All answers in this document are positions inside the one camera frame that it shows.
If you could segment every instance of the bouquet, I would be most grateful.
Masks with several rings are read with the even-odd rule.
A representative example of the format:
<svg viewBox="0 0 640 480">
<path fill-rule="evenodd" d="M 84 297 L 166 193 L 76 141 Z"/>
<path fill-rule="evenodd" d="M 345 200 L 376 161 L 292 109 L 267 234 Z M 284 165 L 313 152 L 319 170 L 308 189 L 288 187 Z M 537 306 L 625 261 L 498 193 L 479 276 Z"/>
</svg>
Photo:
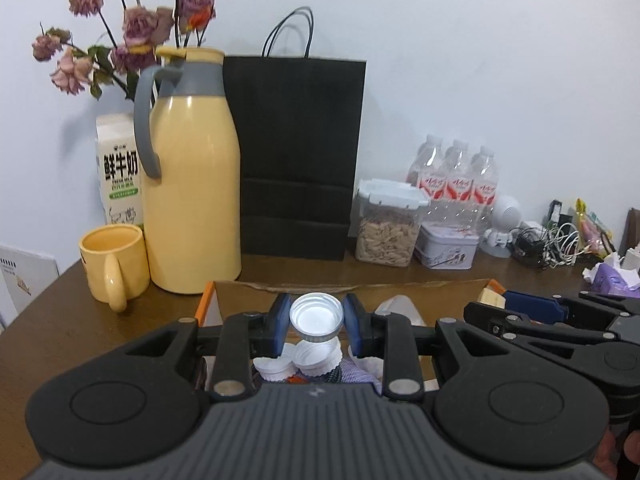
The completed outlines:
<svg viewBox="0 0 640 480">
<path fill-rule="evenodd" d="M 99 16 L 110 44 L 94 44 L 83 50 L 76 46 L 71 31 L 52 27 L 44 30 L 32 44 L 33 57 L 39 62 L 50 61 L 64 50 L 56 70 L 50 75 L 52 83 L 66 94 L 78 95 L 88 85 L 91 95 L 100 99 L 102 87 L 116 84 L 133 100 L 140 71 L 159 64 L 156 47 L 165 43 L 174 32 L 175 45 L 188 46 L 192 34 L 201 46 L 204 33 L 216 17 L 215 0 L 175 0 L 175 6 L 155 10 L 142 6 L 128 6 L 120 0 L 124 10 L 123 41 L 118 43 L 102 15 L 104 0 L 69 0 L 69 11 L 75 16 Z"/>
</svg>

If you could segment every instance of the mug rim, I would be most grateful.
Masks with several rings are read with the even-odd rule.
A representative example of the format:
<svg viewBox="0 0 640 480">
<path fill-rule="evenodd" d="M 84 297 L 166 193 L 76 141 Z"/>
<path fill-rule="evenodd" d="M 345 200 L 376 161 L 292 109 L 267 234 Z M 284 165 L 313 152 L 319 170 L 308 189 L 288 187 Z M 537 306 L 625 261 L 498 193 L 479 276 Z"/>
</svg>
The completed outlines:
<svg viewBox="0 0 640 480">
<path fill-rule="evenodd" d="M 105 251 L 95 251 L 93 249 L 87 249 L 84 246 L 84 241 L 91 235 L 96 234 L 98 232 L 101 231 L 107 231 L 110 229 L 128 229 L 128 230 L 132 230 L 136 232 L 136 238 L 129 242 L 126 245 L 123 245 L 121 247 L 118 247 L 117 249 L 107 249 Z M 129 249 L 130 247 L 133 247 L 135 244 L 137 244 L 143 237 L 143 233 L 142 233 L 142 229 L 140 227 L 138 227 L 137 225 L 133 225 L 133 224 L 110 224 L 110 225 L 103 225 L 100 227 L 97 227 L 95 229 L 92 229 L 91 231 L 85 233 L 84 235 L 82 235 L 82 238 L 80 238 L 80 242 L 79 242 L 79 246 L 80 246 L 80 250 L 84 251 L 87 254 L 110 254 L 110 253 L 117 253 L 120 251 L 123 251 L 125 249 Z"/>
</svg>

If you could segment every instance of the yellow lid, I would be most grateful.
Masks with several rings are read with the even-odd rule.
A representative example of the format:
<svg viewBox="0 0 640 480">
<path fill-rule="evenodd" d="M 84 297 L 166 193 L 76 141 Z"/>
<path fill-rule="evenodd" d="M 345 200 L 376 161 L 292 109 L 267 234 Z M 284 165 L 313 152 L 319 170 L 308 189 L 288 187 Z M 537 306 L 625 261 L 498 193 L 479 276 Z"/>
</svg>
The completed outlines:
<svg viewBox="0 0 640 480">
<path fill-rule="evenodd" d="M 225 53 L 215 48 L 205 48 L 202 46 L 188 46 L 186 48 L 175 48 L 174 46 L 159 46 L 156 48 L 156 56 L 165 57 L 171 60 L 172 57 L 181 57 L 189 61 L 205 61 L 222 64 Z"/>
</svg>

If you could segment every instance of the yellow thermos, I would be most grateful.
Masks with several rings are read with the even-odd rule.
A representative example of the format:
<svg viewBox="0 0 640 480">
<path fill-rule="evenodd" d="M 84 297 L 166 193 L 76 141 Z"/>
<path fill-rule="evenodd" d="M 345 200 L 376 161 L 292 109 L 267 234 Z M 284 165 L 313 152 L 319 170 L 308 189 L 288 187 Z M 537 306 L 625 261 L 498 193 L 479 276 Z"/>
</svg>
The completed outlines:
<svg viewBox="0 0 640 480">
<path fill-rule="evenodd" d="M 222 81 L 224 53 L 159 47 L 143 71 L 134 127 L 152 281 L 196 294 L 240 274 L 240 148 Z M 161 82 L 149 115 L 152 87 Z"/>
</svg>

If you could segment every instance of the yellow mug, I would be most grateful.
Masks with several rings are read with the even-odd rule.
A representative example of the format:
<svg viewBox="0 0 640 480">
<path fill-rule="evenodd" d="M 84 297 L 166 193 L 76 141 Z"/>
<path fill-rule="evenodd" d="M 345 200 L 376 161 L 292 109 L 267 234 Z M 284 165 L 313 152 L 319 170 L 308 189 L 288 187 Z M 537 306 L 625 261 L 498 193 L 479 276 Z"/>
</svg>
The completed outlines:
<svg viewBox="0 0 640 480">
<path fill-rule="evenodd" d="M 89 231 L 80 240 L 82 266 L 93 297 L 122 312 L 127 300 L 149 286 L 145 239 L 135 225 L 114 224 Z"/>
</svg>

